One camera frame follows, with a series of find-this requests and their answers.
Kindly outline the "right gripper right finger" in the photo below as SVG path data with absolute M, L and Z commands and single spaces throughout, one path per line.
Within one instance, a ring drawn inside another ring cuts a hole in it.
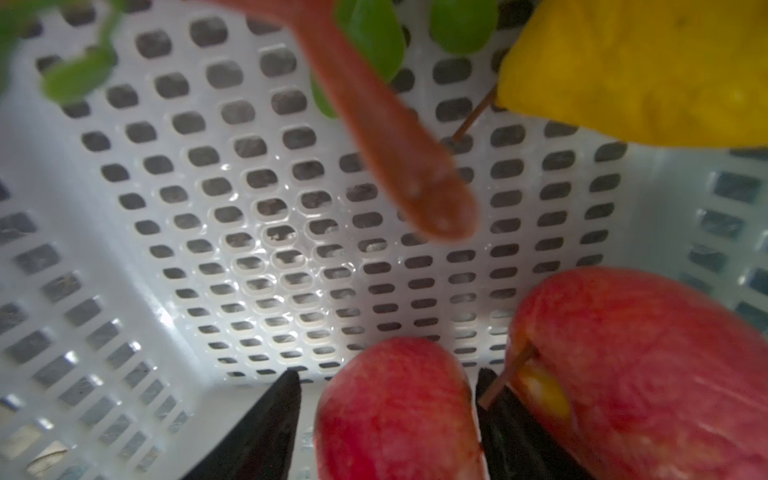
M 478 407 L 477 417 L 490 479 L 593 479 L 510 390 Z

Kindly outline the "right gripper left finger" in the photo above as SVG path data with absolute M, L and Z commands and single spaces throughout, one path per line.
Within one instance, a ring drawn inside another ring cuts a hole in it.
M 275 479 L 289 476 L 301 412 L 299 374 L 288 370 L 185 477 Z

